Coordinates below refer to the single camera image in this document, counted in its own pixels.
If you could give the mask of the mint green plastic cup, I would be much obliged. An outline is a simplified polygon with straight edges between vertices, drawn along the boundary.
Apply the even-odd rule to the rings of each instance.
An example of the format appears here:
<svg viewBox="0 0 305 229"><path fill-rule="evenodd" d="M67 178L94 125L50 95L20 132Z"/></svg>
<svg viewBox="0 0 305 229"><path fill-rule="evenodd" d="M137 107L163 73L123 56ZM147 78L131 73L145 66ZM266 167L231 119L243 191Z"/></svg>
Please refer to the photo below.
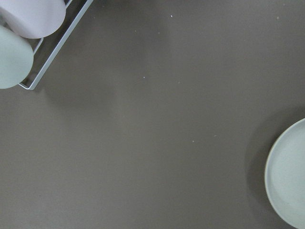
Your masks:
<svg viewBox="0 0 305 229"><path fill-rule="evenodd" d="M11 30L0 27L0 87L21 83L31 71L34 54L30 44Z"/></svg>

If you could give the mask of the pink plastic cup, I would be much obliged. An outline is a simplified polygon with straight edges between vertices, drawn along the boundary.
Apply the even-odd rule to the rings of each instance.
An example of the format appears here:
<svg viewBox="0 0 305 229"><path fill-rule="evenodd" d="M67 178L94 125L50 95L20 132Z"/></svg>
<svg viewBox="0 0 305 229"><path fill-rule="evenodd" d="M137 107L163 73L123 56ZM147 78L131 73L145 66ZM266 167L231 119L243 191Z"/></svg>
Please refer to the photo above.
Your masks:
<svg viewBox="0 0 305 229"><path fill-rule="evenodd" d="M66 16L63 0L2 0L0 14L19 36L37 39L57 31Z"/></svg>

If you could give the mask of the round beige plate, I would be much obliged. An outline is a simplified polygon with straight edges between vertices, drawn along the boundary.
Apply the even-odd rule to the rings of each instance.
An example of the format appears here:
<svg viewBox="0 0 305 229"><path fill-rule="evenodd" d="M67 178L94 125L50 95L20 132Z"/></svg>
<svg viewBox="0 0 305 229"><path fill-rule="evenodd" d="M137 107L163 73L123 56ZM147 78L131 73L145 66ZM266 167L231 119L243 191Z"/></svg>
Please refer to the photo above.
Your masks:
<svg viewBox="0 0 305 229"><path fill-rule="evenodd" d="M272 145L264 170L268 200L287 224L305 227L305 120L287 128Z"/></svg>

